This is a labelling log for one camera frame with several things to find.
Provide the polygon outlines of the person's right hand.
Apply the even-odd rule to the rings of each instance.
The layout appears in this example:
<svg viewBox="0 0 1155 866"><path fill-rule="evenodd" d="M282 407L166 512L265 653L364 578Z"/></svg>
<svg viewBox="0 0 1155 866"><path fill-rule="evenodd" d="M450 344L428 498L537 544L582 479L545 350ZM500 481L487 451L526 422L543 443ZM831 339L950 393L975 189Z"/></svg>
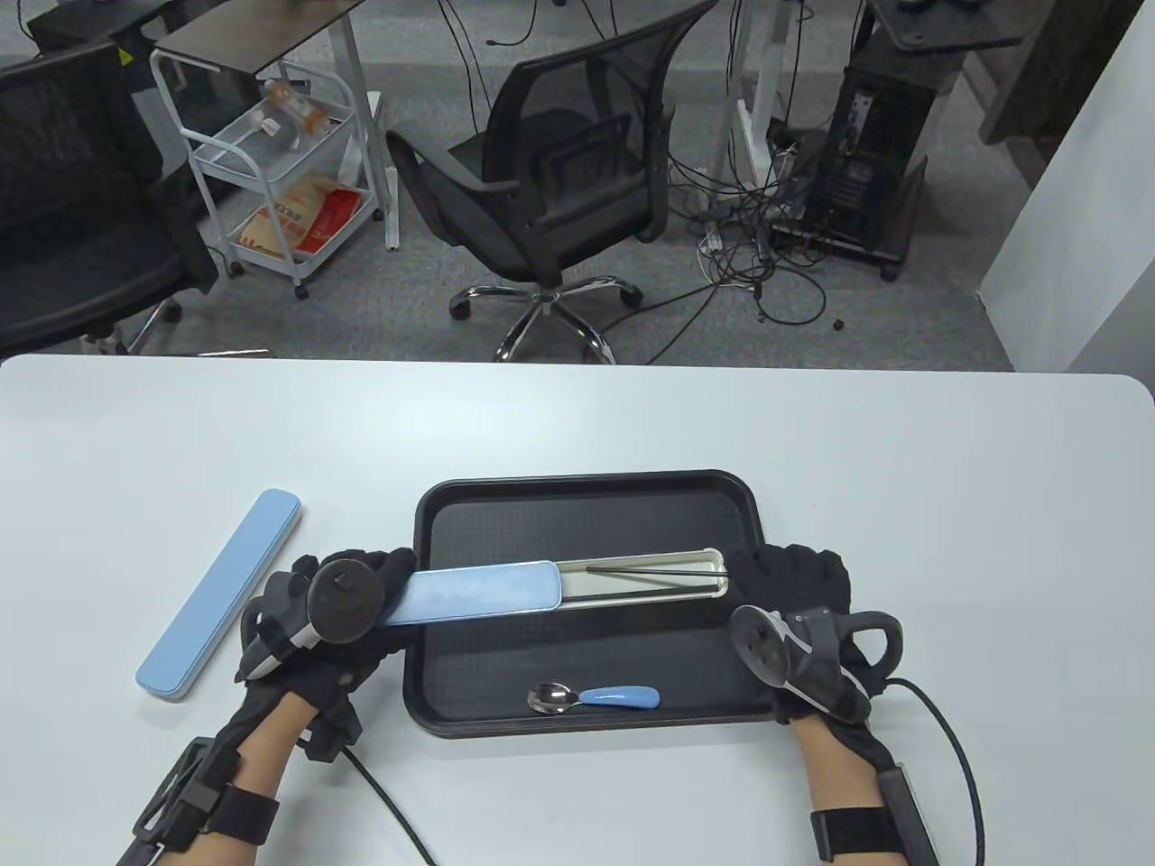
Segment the person's right hand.
<svg viewBox="0 0 1155 866"><path fill-rule="evenodd" d="M834 736L870 751L872 699L903 655L899 620L851 611L848 569L830 551L763 545L725 563L740 597L729 620L731 643L769 688L776 719L815 714Z"/></svg>

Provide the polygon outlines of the person's left hand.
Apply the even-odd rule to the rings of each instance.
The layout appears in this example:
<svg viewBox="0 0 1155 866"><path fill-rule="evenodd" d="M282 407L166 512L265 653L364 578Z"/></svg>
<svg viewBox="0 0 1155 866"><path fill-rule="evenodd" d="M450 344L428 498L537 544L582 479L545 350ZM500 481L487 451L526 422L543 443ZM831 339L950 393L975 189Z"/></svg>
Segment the person's left hand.
<svg viewBox="0 0 1155 866"><path fill-rule="evenodd" d="M290 643L292 617L301 612L318 573L333 563L356 562L359 572L373 575L372 585L380 591L383 613L397 606L400 595L416 572L412 548L392 552L346 548L323 559L306 554L286 572L276 572L264 582L263 593L256 595L243 609L240 636L243 649L261 644L271 655L281 654L278 667L268 675L247 679L248 663L236 672L244 682L245 706L254 706L263 716L271 712L285 696L297 696L312 706L315 714L333 714L358 689L388 655L404 649L415 639L409 627L374 627L357 640L333 644L322 640L310 649Z"/></svg>

